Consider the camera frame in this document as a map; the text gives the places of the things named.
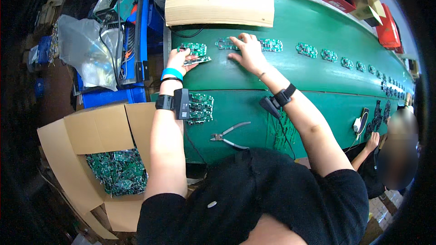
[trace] green table surface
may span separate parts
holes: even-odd
[[[369,64],[387,77],[398,80],[405,86],[405,92],[413,92],[412,78],[400,60],[393,52],[382,47],[377,38],[361,25],[308,0],[274,0],[274,4],[273,28],[208,25],[192,38],[172,36],[173,48],[181,42],[204,43],[208,46],[207,56],[212,58],[210,62],[202,63],[188,72],[183,83],[185,88],[209,94],[215,99],[213,121],[187,128],[190,139],[207,163],[237,151],[222,141],[210,141],[211,134],[221,133],[239,122],[251,121],[250,125],[233,130],[225,138],[242,146],[272,148],[275,131],[271,127],[277,124],[259,106],[259,100],[271,95],[270,92],[257,77],[227,58],[227,54],[234,51],[219,50],[215,46],[220,37],[247,32],[258,38],[281,40],[283,51],[264,52],[266,59],[317,106],[342,148],[352,145],[356,137],[352,125],[360,117],[362,109],[367,107],[370,110],[370,122],[374,118],[376,101],[382,101],[381,108],[384,110],[388,100],[381,89],[381,79],[369,73]],[[189,35],[195,31],[190,29],[180,33]],[[298,42],[316,47],[318,57],[312,59],[298,54],[295,48]],[[323,60],[320,56],[322,49],[335,51],[339,61],[331,63]],[[341,66],[340,59],[343,56],[354,62],[353,70]],[[357,70],[357,61],[365,64],[365,73]],[[390,83],[388,86],[400,90]],[[398,98],[391,97],[391,115],[398,101]],[[382,124],[379,132],[386,130],[386,125]],[[307,154],[298,133],[291,141],[296,157],[305,157]],[[201,162],[186,137],[184,145],[187,161]]]

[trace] box of circuit boards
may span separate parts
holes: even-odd
[[[136,231],[155,110],[154,103],[88,108],[37,130],[50,168],[78,213],[92,216],[104,203],[112,231]]]

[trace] wrist-mounted device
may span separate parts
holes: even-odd
[[[177,120],[189,119],[189,90],[186,88],[174,90],[174,96],[159,95],[156,109],[174,111]]]
[[[295,90],[295,86],[291,83],[286,90],[283,89],[274,96],[263,97],[259,101],[259,104],[273,117],[280,119],[280,107],[285,106],[292,100],[291,96],[294,94]]]

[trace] pliers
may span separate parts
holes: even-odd
[[[251,121],[241,122],[241,123],[238,123],[238,124],[236,124],[236,125],[233,125],[233,126],[231,126],[230,128],[228,128],[227,130],[225,130],[224,132],[219,133],[219,134],[218,134],[218,133],[213,133],[213,134],[212,134],[213,138],[211,138],[211,141],[224,141],[224,142],[226,142],[227,144],[229,144],[229,145],[231,145],[231,146],[234,146],[234,147],[236,147],[236,148],[238,148],[238,149],[246,150],[246,149],[248,149],[248,147],[243,147],[243,146],[240,146],[240,145],[238,145],[238,144],[232,143],[232,142],[230,142],[229,140],[224,139],[224,138],[222,138],[222,137],[223,137],[224,135],[226,135],[227,133],[233,131],[234,129],[236,129],[236,128],[238,128],[238,127],[241,127],[241,126],[244,126],[244,125],[247,125],[247,124],[251,124]]]

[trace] white plastic bag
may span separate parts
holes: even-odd
[[[95,20],[77,20],[68,15],[61,15],[57,25],[59,58],[76,68],[85,86],[97,85],[117,91],[112,58],[99,36],[102,25]],[[114,61],[117,36],[118,29],[102,32],[102,39],[111,50]],[[117,74],[121,67],[122,32],[119,41]]]

